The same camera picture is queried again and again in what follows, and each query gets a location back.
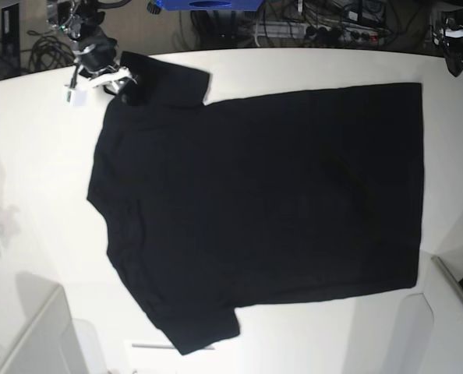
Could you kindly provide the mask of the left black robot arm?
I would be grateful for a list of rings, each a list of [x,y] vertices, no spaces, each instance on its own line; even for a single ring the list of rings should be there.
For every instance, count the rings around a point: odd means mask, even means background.
[[[463,5],[438,5],[431,14],[432,40],[442,51],[448,72],[463,73]]]

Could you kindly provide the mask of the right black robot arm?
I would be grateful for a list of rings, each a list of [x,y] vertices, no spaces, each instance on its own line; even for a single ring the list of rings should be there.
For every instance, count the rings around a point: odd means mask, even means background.
[[[78,105],[87,91],[99,86],[116,95],[134,77],[129,68],[120,65],[116,39],[101,29],[107,10],[128,5],[127,1],[47,1],[48,25],[70,41],[75,67],[70,83],[65,86],[66,100]]]

